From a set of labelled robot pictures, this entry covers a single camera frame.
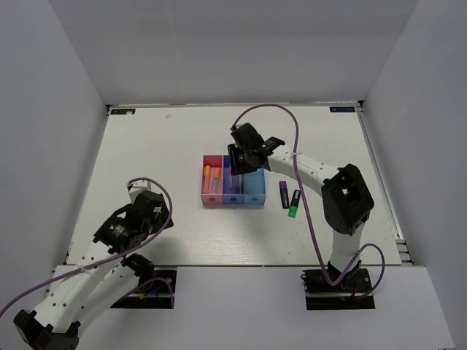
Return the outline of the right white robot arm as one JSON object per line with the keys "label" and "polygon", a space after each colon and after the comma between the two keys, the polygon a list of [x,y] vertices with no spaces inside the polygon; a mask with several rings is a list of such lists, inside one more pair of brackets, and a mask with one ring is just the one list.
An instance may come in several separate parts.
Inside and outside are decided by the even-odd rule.
{"label": "right white robot arm", "polygon": [[312,241],[320,264],[323,259],[305,199],[304,188],[315,191],[323,200],[324,217],[333,230],[332,252],[325,280],[335,289],[345,291],[356,281],[360,267],[360,241],[374,200],[358,167],[348,164],[335,167],[298,153],[298,137],[293,147],[276,137],[267,140],[249,123],[231,128],[234,143],[228,145],[232,173],[248,174],[259,168],[285,175],[298,182],[301,200]]}

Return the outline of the purple cap black marker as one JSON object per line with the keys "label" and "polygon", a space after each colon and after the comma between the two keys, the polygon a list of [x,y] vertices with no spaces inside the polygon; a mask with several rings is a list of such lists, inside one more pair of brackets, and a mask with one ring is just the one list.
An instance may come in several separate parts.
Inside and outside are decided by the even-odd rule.
{"label": "purple cap black marker", "polygon": [[289,201],[289,194],[288,194],[288,188],[287,188],[286,181],[279,182],[279,194],[280,194],[280,199],[281,199],[281,204],[282,204],[283,209],[289,209],[290,201]]}

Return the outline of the green cap black marker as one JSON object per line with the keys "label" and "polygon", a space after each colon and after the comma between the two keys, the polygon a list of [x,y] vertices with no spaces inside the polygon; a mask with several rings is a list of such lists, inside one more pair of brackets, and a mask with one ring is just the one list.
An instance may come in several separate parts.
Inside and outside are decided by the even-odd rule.
{"label": "green cap black marker", "polygon": [[296,218],[297,212],[298,212],[298,205],[300,203],[301,199],[301,191],[300,190],[295,190],[293,192],[293,196],[290,201],[290,206],[288,209],[287,215],[291,218]]}

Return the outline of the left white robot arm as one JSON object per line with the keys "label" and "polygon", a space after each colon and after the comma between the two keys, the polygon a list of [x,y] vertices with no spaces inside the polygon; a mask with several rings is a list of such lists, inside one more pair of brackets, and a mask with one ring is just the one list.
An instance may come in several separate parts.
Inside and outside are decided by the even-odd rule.
{"label": "left white robot arm", "polygon": [[80,265],[57,278],[40,304],[16,314],[13,323],[32,349],[75,349],[85,328],[119,299],[153,284],[173,292],[154,263],[137,253],[173,226],[171,198],[150,190],[130,197],[96,231]]}

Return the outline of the red thin pen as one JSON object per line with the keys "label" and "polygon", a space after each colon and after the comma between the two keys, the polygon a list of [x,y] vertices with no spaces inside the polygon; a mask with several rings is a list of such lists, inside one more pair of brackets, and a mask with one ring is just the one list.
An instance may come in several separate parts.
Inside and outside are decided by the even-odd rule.
{"label": "red thin pen", "polygon": [[232,175],[232,166],[230,164],[229,170],[228,170],[228,182],[229,182],[229,193],[234,193],[234,178]]}

